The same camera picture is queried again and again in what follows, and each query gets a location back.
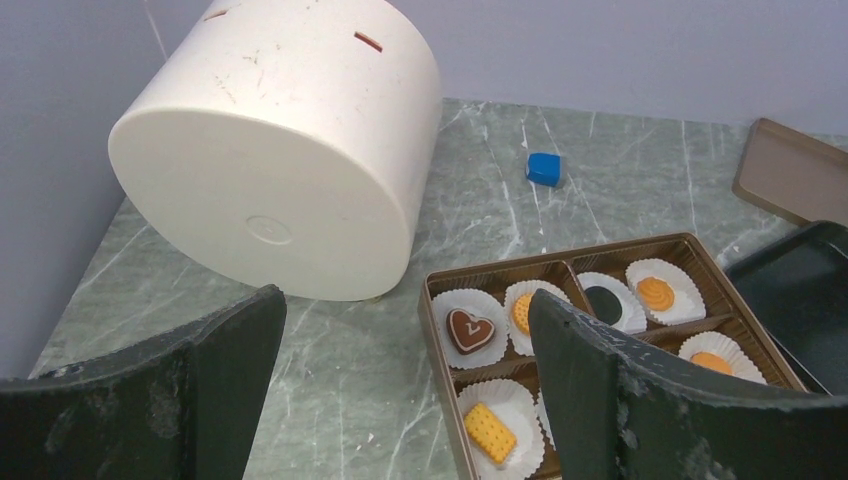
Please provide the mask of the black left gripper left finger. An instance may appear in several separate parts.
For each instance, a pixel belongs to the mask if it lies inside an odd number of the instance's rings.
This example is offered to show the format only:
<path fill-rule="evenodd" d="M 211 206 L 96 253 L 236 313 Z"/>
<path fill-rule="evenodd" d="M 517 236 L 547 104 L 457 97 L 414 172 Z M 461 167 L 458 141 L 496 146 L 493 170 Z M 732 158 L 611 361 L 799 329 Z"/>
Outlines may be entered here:
<path fill-rule="evenodd" d="M 268 285 L 143 341 L 1 383 L 5 479 L 239 479 L 287 315 Z"/>

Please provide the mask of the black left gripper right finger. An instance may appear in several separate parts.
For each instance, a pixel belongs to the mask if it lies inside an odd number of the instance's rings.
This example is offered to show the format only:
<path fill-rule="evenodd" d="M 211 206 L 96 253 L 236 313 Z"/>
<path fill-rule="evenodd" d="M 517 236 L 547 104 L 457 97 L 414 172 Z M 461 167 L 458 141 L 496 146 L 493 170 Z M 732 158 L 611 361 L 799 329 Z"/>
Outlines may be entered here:
<path fill-rule="evenodd" d="M 566 479 L 843 479 L 847 400 L 742 380 L 538 291 L 531 340 Z"/>

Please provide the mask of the black sandwich cookie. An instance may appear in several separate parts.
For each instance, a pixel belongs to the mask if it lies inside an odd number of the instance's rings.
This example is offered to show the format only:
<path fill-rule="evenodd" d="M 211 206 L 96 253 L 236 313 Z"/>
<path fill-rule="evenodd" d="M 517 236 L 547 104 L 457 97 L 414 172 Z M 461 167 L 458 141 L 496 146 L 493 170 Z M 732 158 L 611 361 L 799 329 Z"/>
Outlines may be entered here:
<path fill-rule="evenodd" d="M 623 317 L 623 304 L 618 295 L 602 285 L 593 285 L 585 289 L 585 295 L 598 320 L 615 325 Z"/>

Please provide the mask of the small round orange cookie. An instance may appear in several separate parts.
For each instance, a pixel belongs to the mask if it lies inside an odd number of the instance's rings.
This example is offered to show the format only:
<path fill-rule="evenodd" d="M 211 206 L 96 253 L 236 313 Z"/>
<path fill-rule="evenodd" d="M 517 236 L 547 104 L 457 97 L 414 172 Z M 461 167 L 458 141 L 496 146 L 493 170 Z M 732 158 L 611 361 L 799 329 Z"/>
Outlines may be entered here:
<path fill-rule="evenodd" d="M 710 352 L 697 352 L 690 357 L 690 361 L 701 367 L 733 376 L 734 371 L 731 364 L 723 357 Z"/>

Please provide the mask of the orange swirl cookie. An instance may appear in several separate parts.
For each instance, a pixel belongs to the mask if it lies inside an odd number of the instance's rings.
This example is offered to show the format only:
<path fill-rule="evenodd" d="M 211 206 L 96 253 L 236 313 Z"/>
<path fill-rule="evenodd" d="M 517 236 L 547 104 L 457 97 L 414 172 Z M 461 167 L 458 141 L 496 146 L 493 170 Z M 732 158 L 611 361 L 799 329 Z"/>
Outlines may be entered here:
<path fill-rule="evenodd" d="M 636 288 L 644 305 L 649 310 L 665 312 L 675 304 L 675 290 L 663 279 L 645 277 L 637 283 Z"/>

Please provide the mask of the square orange cookie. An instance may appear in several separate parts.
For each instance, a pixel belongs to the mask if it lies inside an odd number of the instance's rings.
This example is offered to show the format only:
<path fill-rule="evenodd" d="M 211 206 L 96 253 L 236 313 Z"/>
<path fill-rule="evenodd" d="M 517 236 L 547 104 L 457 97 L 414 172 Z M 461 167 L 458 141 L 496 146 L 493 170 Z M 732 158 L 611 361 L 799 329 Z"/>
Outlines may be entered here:
<path fill-rule="evenodd" d="M 466 433 L 497 467 L 502 467 L 517 446 L 515 434 L 485 404 L 478 402 L 463 418 Z"/>

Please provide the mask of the brown divided cookie box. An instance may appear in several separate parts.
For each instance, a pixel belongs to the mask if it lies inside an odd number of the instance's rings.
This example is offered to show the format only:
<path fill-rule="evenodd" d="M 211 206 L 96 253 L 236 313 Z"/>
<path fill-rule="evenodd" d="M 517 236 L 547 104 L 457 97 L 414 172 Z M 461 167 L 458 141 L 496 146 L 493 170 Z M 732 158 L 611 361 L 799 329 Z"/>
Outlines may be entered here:
<path fill-rule="evenodd" d="M 701 320 L 664 326 L 651 321 L 644 310 L 647 329 L 630 335 L 668 352 L 677 353 L 687 338 L 706 331 L 716 331 L 729 336 L 741 346 L 762 372 L 766 384 L 798 391 L 803 389 L 801 379 L 778 351 L 730 279 L 701 242 L 689 233 L 661 235 L 436 272 L 424 281 L 419 301 L 419 319 L 427 341 L 428 356 L 437 376 L 448 437 L 461 478 L 474 479 L 472 475 L 476 470 L 471 461 L 469 441 L 462 432 L 458 406 L 460 392 L 474 383 L 506 379 L 516 381 L 529 390 L 536 403 L 541 388 L 534 355 L 523 356 L 515 352 L 508 335 L 508 325 L 507 349 L 501 361 L 469 370 L 450 367 L 442 351 L 442 343 L 437 338 L 432 300 L 450 290 L 478 289 L 492 295 L 504 310 L 505 293 L 509 286 L 520 281 L 543 280 L 563 290 L 571 300 L 570 304 L 587 313 L 594 313 L 577 275 L 599 272 L 620 280 L 628 287 L 625 278 L 627 266 L 648 258 L 668 261 L 688 274 L 700 290 L 707 315 Z M 542 464 L 528 479 L 558 479 L 562 475 L 560 461 L 543 432 L 542 436 Z"/>

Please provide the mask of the brown heart cookie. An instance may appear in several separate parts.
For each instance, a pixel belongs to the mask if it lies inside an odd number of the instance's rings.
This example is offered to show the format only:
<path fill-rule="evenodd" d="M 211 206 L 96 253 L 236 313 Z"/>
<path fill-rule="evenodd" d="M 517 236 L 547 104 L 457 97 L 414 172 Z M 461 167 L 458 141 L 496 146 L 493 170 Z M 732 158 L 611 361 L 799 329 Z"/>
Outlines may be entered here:
<path fill-rule="evenodd" d="M 459 308 L 449 311 L 445 326 L 449 340 L 460 355 L 481 350 L 495 335 L 495 325 L 491 320 Z"/>

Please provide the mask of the brown box lid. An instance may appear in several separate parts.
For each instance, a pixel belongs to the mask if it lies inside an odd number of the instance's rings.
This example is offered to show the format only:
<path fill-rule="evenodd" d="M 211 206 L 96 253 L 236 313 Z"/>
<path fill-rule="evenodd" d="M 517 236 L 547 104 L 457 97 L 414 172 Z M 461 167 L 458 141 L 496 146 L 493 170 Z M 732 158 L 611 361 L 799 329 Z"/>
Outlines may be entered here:
<path fill-rule="evenodd" d="M 847 152 L 767 118 L 750 127 L 733 184 L 746 202 L 793 224 L 847 224 Z"/>

